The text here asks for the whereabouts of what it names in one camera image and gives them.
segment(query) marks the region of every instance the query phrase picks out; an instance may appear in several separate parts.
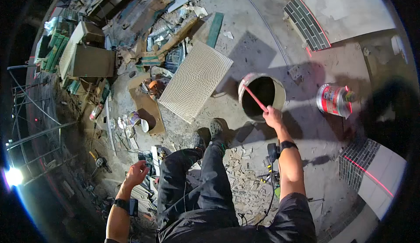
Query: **black wristwatch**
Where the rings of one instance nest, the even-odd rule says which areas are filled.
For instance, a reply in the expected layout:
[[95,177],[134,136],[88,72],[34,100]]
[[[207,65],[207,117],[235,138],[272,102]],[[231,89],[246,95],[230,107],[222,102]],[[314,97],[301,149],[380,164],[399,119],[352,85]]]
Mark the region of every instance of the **black wristwatch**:
[[295,143],[293,143],[293,142],[290,142],[290,141],[283,141],[283,142],[281,142],[280,145],[279,145],[279,147],[280,147],[280,152],[278,154],[279,157],[281,155],[281,152],[283,152],[283,149],[291,148],[291,147],[296,147],[296,149],[299,150],[297,148],[297,145]]
[[117,198],[117,199],[114,199],[112,204],[116,205],[117,207],[120,207],[122,209],[125,209],[127,211],[127,213],[130,213],[130,203],[129,202],[127,202],[123,199]]

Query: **scaffolding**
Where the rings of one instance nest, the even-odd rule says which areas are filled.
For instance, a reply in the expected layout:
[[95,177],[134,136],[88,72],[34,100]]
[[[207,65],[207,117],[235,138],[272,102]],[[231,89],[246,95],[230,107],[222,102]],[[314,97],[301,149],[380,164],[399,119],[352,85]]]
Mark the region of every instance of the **scaffolding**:
[[[9,163],[10,163],[11,167],[18,168],[18,169],[22,169],[22,168],[27,168],[28,169],[29,174],[30,174],[31,177],[30,177],[29,180],[28,179],[25,179],[25,183],[23,184],[24,186],[27,185],[27,184],[29,184],[29,183],[31,183],[31,182],[33,182],[37,178],[44,176],[45,174],[47,174],[48,172],[52,171],[53,169],[56,169],[56,168],[62,166],[63,164],[65,164],[66,162],[72,160],[73,158],[75,158],[77,156],[77,155],[76,156],[72,156],[70,158],[67,158],[66,160],[62,160],[62,158],[61,158],[62,162],[59,162],[58,164],[56,164],[53,167],[49,167],[49,168],[45,169],[44,172],[42,172],[41,174],[38,174],[36,176],[34,176],[34,174],[31,171],[30,164],[36,162],[37,160],[39,160],[41,158],[45,158],[45,156],[48,156],[48,155],[50,155],[50,154],[52,154],[54,152],[58,152],[61,156],[63,155],[63,153],[62,153],[62,142],[61,142],[61,129],[63,127],[70,126],[70,125],[73,125],[73,124],[76,123],[76,121],[74,121],[74,122],[70,122],[70,123],[61,124],[59,121],[57,121],[55,118],[53,118],[47,112],[45,112],[45,110],[43,110],[37,104],[37,102],[48,101],[50,98],[33,100],[29,96],[29,94],[27,92],[28,89],[33,88],[33,87],[38,87],[38,91],[39,91],[39,87],[41,85],[41,82],[40,82],[41,80],[40,79],[39,79],[39,82],[38,83],[28,84],[28,85],[23,85],[22,86],[22,85],[20,85],[18,83],[17,79],[14,77],[14,75],[12,73],[13,69],[28,68],[28,67],[34,67],[34,66],[35,65],[23,65],[23,66],[10,66],[10,67],[7,68],[7,70],[9,71],[10,76],[13,78],[13,81],[16,84],[16,86],[14,86],[14,87],[11,88],[11,90],[12,90],[12,96],[13,96],[13,103],[14,103],[13,104],[13,112],[12,112],[13,113],[12,114],[12,117],[14,118],[13,128],[12,128],[12,135],[13,135],[14,130],[16,129],[19,140],[13,141],[13,142],[10,142],[10,143],[7,143],[6,144],[6,147],[7,147],[7,151],[10,151],[11,149],[16,148],[16,147],[20,147],[20,149],[21,149],[22,156],[24,158],[25,164],[20,165],[20,166],[15,166],[14,165],[14,162],[13,162],[13,158],[10,156],[10,154],[8,154],[8,160],[9,160]],[[29,120],[27,120],[24,117],[20,116],[19,113],[20,113],[20,111],[22,109],[22,106],[24,106],[26,104],[31,104],[31,103],[34,104],[34,106],[37,109],[39,109],[42,113],[44,113],[49,119],[51,119],[52,121],[54,121],[55,124],[57,124],[57,125],[49,128],[49,129],[42,130],[42,131],[40,131],[40,132],[38,132],[36,134],[29,135],[27,137],[22,138],[21,132],[20,132],[19,120],[18,119],[19,118],[22,118],[22,119],[28,121],[29,123],[32,123],[32,122],[30,122]],[[37,156],[34,159],[29,160],[28,159],[28,156],[27,156],[27,154],[25,152],[25,149],[24,149],[23,144],[25,142],[28,142],[28,141],[33,140],[34,138],[40,137],[42,135],[47,135],[47,134],[52,133],[54,131],[58,131],[58,147],[56,147],[56,148],[54,148],[54,149],[52,149],[52,150],[50,150],[50,151],[48,151],[48,152],[40,155],[40,156]]]

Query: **black sneaker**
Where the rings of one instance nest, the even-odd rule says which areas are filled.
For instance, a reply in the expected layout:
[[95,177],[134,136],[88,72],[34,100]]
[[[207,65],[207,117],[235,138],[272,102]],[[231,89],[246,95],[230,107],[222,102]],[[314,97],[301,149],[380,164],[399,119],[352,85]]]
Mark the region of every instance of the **black sneaker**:
[[201,148],[202,151],[206,150],[206,143],[204,137],[199,133],[198,130],[192,133],[192,144],[194,148]]
[[216,118],[212,119],[210,121],[209,130],[210,130],[211,140],[222,139],[223,127],[220,120]]

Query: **bucket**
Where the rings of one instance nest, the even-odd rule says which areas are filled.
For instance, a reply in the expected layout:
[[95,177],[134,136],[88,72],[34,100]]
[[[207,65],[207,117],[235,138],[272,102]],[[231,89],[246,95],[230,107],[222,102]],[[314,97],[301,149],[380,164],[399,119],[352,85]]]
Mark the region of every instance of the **bucket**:
[[348,118],[352,113],[352,105],[346,102],[343,96],[349,91],[347,87],[333,86],[329,83],[323,84],[316,95],[316,104],[323,113]]
[[271,105],[275,109],[283,109],[286,102],[286,91],[282,83],[265,73],[249,73],[239,83],[238,95],[239,104],[242,105],[242,109],[250,119],[256,122],[265,122],[264,111],[244,86],[247,86],[265,106]]

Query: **concrete floor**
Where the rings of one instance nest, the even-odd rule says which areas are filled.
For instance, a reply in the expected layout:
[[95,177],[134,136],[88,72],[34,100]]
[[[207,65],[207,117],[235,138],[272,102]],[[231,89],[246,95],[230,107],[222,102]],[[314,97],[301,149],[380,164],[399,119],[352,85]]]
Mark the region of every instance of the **concrete floor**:
[[[280,41],[287,62],[290,67],[298,65],[304,76],[304,81],[297,85],[289,75],[286,63],[276,46],[269,30],[265,26],[252,4],[248,0],[201,0],[210,15],[215,12],[224,13],[221,33],[215,49],[231,58],[234,64],[227,75],[218,85],[218,94],[209,98],[195,122],[191,125],[180,117],[160,105],[162,119],[166,132],[156,136],[149,136],[137,131],[137,142],[140,150],[150,149],[152,145],[161,145],[173,150],[171,143],[181,148],[191,146],[190,137],[193,130],[207,127],[212,118],[224,119],[232,130],[242,127],[249,118],[244,114],[237,100],[237,89],[232,87],[249,72],[268,73],[278,78],[286,89],[286,104],[283,109],[283,119],[299,147],[304,167],[304,181],[308,198],[324,198],[325,201],[310,203],[312,216],[317,232],[327,229],[338,222],[340,214],[351,208],[356,193],[349,190],[346,183],[338,175],[339,149],[343,143],[342,118],[323,115],[315,104],[315,95],[319,85],[327,82],[338,82],[343,79],[349,82],[361,82],[369,76],[363,60],[360,46],[339,45],[346,48],[342,55],[336,54],[341,50],[333,49],[309,53],[302,48],[302,41],[287,22],[282,20],[282,8],[287,0],[252,0],[260,10],[271,29]],[[232,32],[234,39],[223,36],[224,31]],[[110,116],[118,118],[123,114],[135,110],[134,103],[127,90],[128,74],[122,74],[114,83],[114,94],[110,101]],[[250,169],[264,172],[263,159],[267,155],[267,144],[276,142],[276,137],[265,131],[263,124],[256,127],[247,139],[239,144],[233,142],[230,147],[243,145],[245,149],[253,148],[251,159],[248,160]],[[113,173],[97,176],[123,180],[125,171],[137,161],[136,153],[119,151],[115,158],[110,150],[103,150]],[[115,183],[101,182],[108,193],[115,195]]]

